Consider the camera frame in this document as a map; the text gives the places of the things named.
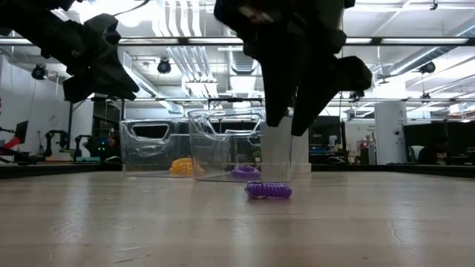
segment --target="purple object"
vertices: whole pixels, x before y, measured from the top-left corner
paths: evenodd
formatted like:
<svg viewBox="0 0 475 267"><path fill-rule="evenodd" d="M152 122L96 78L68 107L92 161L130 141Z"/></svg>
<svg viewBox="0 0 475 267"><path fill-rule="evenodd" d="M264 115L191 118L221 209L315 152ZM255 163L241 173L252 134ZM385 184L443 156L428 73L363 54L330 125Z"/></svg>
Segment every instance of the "purple object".
<svg viewBox="0 0 475 267"><path fill-rule="evenodd" d="M231 171L231 175L236 178L250 178L258 179L261 178L261 172L254 167L248 165L239 165L234 170Z"/></svg>
<svg viewBox="0 0 475 267"><path fill-rule="evenodd" d="M248 182L244 190L250 197L258 199L285 199L292 196L292 189L284 183Z"/></svg>

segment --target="table surface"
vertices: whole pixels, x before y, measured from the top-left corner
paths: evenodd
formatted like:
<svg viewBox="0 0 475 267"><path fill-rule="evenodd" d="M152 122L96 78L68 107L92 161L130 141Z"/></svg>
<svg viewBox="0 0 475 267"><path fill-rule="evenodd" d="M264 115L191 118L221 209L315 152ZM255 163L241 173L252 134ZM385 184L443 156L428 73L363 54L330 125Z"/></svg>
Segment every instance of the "table surface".
<svg viewBox="0 0 475 267"><path fill-rule="evenodd" d="M243 184L121 173L0 180L0 266L472 266L475 181L296 177L290 200Z"/></svg>

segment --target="computer monitor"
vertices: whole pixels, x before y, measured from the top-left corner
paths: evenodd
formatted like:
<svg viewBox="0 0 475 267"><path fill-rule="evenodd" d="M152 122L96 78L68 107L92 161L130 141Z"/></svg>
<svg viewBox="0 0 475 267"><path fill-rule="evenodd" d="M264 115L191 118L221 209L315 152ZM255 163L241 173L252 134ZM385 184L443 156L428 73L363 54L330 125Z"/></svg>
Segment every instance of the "computer monitor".
<svg viewBox="0 0 475 267"><path fill-rule="evenodd" d="M27 138L28 121L20 122L16 125L15 138L20 139L20 144L24 144Z"/></svg>

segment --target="yellow object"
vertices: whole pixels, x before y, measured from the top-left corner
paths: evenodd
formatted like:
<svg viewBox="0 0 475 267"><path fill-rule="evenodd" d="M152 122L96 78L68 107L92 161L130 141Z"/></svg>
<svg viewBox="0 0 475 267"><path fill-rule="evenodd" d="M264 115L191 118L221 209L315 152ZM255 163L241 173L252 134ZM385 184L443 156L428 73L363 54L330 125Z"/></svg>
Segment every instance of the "yellow object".
<svg viewBox="0 0 475 267"><path fill-rule="evenodd" d="M199 175L203 175L205 170L203 170L196 162L195 168ZM170 168L170 174L172 176L179 177L192 177L193 176L193 160L190 158L177 159L173 161Z"/></svg>

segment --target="clear plastic bin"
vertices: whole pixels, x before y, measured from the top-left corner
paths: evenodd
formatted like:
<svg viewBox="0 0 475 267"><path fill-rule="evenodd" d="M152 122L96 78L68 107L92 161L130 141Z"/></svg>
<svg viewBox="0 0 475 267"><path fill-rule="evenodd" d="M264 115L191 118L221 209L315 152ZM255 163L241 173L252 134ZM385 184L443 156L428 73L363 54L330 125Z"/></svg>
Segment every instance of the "clear plastic bin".
<svg viewBox="0 0 475 267"><path fill-rule="evenodd" d="M123 121L120 136L125 175L193 177L187 118Z"/></svg>
<svg viewBox="0 0 475 267"><path fill-rule="evenodd" d="M266 125L264 108L189 113L194 178L202 181L288 182L290 117L279 128Z"/></svg>

